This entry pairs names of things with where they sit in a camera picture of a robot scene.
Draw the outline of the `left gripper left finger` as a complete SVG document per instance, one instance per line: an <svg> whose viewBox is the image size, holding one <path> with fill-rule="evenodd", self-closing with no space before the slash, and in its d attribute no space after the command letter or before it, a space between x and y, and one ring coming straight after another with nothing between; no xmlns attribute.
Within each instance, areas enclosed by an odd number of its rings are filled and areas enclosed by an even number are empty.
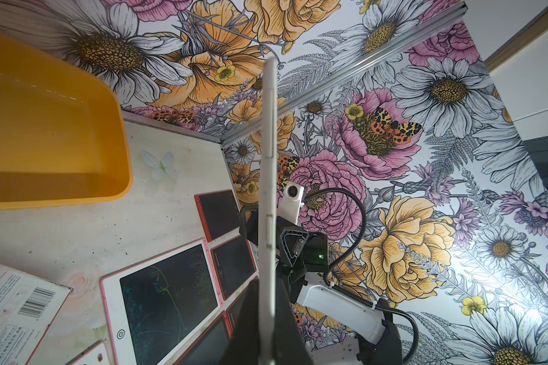
<svg viewBox="0 0 548 365"><path fill-rule="evenodd" d="M259 284L255 279L248 285L238 323L219 364L257 365L260 355Z"/></svg>

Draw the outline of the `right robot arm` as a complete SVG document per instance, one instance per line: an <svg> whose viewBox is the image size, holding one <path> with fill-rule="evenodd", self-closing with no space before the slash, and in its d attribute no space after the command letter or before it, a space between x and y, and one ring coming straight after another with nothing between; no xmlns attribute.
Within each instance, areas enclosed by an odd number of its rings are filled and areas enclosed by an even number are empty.
<svg viewBox="0 0 548 365"><path fill-rule="evenodd" d="M357 299L337 284L324 281L330 270L327 236L300 228L284 205L263 214L258 205L240 212L242 237L257 245L260 274L248 289L241 317L223 364L403 364L408 356L392 310ZM322 313L354 331L345 345L308 353L301 342L292 305Z"/></svg>

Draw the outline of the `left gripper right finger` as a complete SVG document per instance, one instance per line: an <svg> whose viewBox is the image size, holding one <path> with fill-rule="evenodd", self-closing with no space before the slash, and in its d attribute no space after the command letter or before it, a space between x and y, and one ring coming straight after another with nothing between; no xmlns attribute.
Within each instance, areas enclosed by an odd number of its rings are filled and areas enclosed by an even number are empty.
<svg viewBox="0 0 548 365"><path fill-rule="evenodd" d="M298 331L289 295L281 278L276 279L273 346L275 363L278 365L307 365L313 363Z"/></svg>

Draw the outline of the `red writing tablet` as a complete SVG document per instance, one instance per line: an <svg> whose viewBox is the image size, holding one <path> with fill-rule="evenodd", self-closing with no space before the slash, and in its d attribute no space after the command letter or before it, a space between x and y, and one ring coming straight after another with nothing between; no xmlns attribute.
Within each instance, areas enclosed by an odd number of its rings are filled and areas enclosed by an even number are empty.
<svg viewBox="0 0 548 365"><path fill-rule="evenodd" d="M216 246L211 254L222 296L227 300L256 272L251 248L238 236Z"/></svg>
<svg viewBox="0 0 548 365"><path fill-rule="evenodd" d="M194 198L208 242L240 227L237 200L232 190L203 193L195 195Z"/></svg>
<svg viewBox="0 0 548 365"><path fill-rule="evenodd" d="M232 302L231 306L225 311L226 324L231 337L233 336L234 330L236 329L241 317L241 309L243 307L247 292L248 290L244 289Z"/></svg>
<svg viewBox="0 0 548 365"><path fill-rule="evenodd" d="M177 365L219 364L231 340L228 312L222 312L179 357Z"/></svg>

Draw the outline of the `yellow storage tray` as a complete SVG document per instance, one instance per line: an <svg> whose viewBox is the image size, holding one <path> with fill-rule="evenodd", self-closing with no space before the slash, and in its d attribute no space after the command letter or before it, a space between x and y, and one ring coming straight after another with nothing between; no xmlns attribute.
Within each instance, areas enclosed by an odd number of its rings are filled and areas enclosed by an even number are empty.
<svg viewBox="0 0 548 365"><path fill-rule="evenodd" d="M0 33L0 210L110 202L132 184L111 89Z"/></svg>

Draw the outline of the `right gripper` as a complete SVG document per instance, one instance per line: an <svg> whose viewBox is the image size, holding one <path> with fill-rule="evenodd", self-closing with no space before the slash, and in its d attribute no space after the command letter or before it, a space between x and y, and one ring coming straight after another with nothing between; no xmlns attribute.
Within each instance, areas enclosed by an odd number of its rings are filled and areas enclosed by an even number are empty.
<svg viewBox="0 0 548 365"><path fill-rule="evenodd" d="M284 288L293 304L327 304L330 301L330 289L318 274L329 268L327 237L322 233L311 233L284 217L269 217L274 229L274 244L270 252L274 259L266 278L260 282L258 302L262 304L262 288L266 285L265 298L275 297L273 277L283 280Z"/></svg>

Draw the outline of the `pink white writing tablet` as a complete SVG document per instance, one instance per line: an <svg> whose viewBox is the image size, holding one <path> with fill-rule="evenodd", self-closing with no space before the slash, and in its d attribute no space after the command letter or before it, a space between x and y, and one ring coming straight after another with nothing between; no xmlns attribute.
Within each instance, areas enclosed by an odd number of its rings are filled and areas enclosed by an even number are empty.
<svg viewBox="0 0 548 365"><path fill-rule="evenodd" d="M105 275L100 289L118 364L168 363L220 308L204 239Z"/></svg>

